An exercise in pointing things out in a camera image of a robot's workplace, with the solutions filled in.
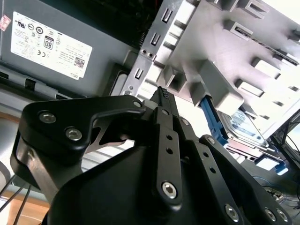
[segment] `black cable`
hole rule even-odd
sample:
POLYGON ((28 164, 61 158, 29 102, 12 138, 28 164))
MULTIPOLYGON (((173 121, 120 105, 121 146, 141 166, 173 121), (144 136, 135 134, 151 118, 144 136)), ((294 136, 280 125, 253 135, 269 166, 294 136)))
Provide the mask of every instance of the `black cable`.
POLYGON ((1 190, 0 192, 0 198, 3 195, 3 193, 6 191, 6 189, 8 188, 8 186, 10 185, 11 182, 13 182, 13 180, 16 178, 16 175, 12 176, 10 178, 10 180, 6 183, 6 185, 4 186, 4 188, 1 190))
POLYGON ((299 189, 300 189, 300 183, 297 185, 297 189, 296 189, 297 198, 299 199, 300 202, 299 189))
POLYGON ((25 195, 25 197, 24 197, 24 200, 23 200, 23 202, 22 202, 22 204, 21 204, 21 206, 20 206, 20 209, 19 209, 19 211, 18 211, 18 213, 17 213, 17 215, 16 215, 16 217, 15 217, 15 221, 14 221, 14 224, 13 224, 13 225, 17 225, 17 224, 18 224, 18 221, 19 221, 19 218, 20 218, 20 216, 21 216, 22 210, 23 210, 23 208, 24 208, 24 206, 25 206, 25 204, 26 204, 26 201, 27 201, 27 199, 28 199, 28 196, 29 196, 29 194, 30 194, 30 190, 31 190, 31 185, 29 185, 29 188, 28 188, 27 193, 26 193, 26 195, 25 195))
POLYGON ((285 143, 285 141, 286 141, 287 133, 288 133, 288 131, 289 131, 289 127, 290 127, 290 120, 288 120, 286 123, 287 123, 287 124, 286 124, 286 126, 285 126, 285 130, 284 130, 284 132, 283 132, 283 136, 282 136, 282 142, 281 142, 281 144, 284 144, 284 143, 285 143))
POLYGON ((20 191, 22 191, 22 189, 24 188, 25 185, 23 185, 23 187, 19 188, 19 190, 16 191, 16 193, 14 193, 5 203, 4 205, 2 205, 2 207, 0 208, 0 212, 2 212, 2 210, 4 210, 4 208, 11 202, 11 200, 13 200, 19 193, 20 191))
POLYGON ((289 137, 289 135, 287 135, 286 137, 288 137, 288 139, 290 139, 291 140, 291 142, 293 143, 293 145, 295 145, 295 147, 296 147, 296 149, 297 149, 297 151, 299 152, 299 154, 300 154, 300 150, 299 150, 299 148, 297 147, 297 145, 295 144, 295 142, 289 137))

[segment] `ventilation slot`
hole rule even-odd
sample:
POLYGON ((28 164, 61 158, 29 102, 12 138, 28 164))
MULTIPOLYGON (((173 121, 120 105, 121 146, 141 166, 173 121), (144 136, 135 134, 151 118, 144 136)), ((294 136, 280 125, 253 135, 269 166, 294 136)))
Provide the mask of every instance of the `ventilation slot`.
POLYGON ((36 86, 36 82, 31 79, 25 80, 25 88, 34 91, 34 88, 36 86))

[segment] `white label sticker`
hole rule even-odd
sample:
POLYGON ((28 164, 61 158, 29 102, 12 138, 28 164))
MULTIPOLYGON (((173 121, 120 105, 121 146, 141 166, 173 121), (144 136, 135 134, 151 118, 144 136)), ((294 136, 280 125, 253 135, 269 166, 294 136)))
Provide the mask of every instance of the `white label sticker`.
POLYGON ((14 12, 10 51, 16 55, 79 80, 84 77, 92 49, 14 12))

